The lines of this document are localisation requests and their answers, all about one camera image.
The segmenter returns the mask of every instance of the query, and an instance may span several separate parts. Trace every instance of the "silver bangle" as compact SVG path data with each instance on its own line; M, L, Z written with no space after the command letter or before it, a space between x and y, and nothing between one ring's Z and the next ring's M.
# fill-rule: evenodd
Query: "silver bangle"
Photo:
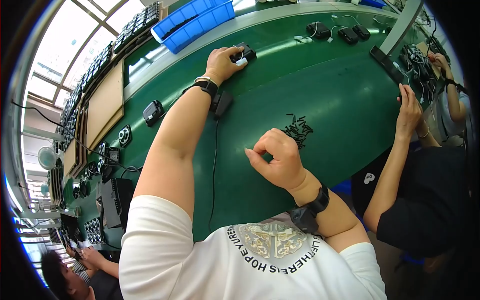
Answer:
M208 77L208 76L200 76L200 77L197 77L195 78L195 80L193 81L193 83L197 82L199 79L206 79L208 81L210 81L211 83L215 84L217 87L218 87L218 84L216 84L215 81L212 80L212 78Z
M428 128L427 134L424 135L424 136L419 136L419 138L423 139L423 138L426 137L429 133L430 133L430 127Z

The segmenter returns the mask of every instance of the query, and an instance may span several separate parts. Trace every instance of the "hand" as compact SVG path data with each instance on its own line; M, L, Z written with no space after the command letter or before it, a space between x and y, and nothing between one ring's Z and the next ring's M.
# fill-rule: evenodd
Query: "hand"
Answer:
M240 50L237 47L224 47L213 50L208 56L204 76L212 78L212 80L220 86L222 82L230 78L233 73L242 70L248 64L247 62L237 67L237 65L230 60L230 56L238 52L240 52Z
M260 156L266 152L273 156L269 163ZM253 150L245 148L245 154L257 172L287 191L299 187L307 175L301 164L297 143L277 128L267 131Z
M67 245L67 248L65 249L67 251L67 254L70 255L71 258L75 258L75 251Z
M103 257L93 246L89 246L88 248L83 248L83 259L87 262L91 263L97 269L101 269L101 265L107 259Z
M432 62L432 65L444 69L445 71L449 70L447 59L440 53L428 52L428 59Z
M410 141L421 119L422 108L410 86L399 84L398 87L402 95L402 105L396 119L395 138Z

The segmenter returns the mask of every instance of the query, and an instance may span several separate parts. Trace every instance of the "heart logo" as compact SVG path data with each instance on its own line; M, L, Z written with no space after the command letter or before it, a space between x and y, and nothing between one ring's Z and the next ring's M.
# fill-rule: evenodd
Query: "heart logo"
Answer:
M375 175L373 175L372 173L367 173L367 175L365 175L363 183L368 184L372 180L375 180Z

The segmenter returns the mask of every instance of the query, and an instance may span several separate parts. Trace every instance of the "bracelet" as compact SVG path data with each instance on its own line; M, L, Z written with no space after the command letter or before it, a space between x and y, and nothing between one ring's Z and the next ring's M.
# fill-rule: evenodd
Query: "bracelet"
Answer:
M427 134L426 134L426 135L424 135L424 136L419 136L419 138L421 138L421 139L422 139L422 138L426 137L426 136L427 136L429 133L430 133L430 127L428 128Z

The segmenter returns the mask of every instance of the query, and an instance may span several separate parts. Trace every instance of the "dark hair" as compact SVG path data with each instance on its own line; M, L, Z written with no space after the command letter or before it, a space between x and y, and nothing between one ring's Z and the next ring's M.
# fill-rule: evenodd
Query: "dark hair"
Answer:
M64 266L61 258L54 250L42 254L43 278L48 287L59 300L72 300L72 297L67 293L67 280L62 274L62 268Z

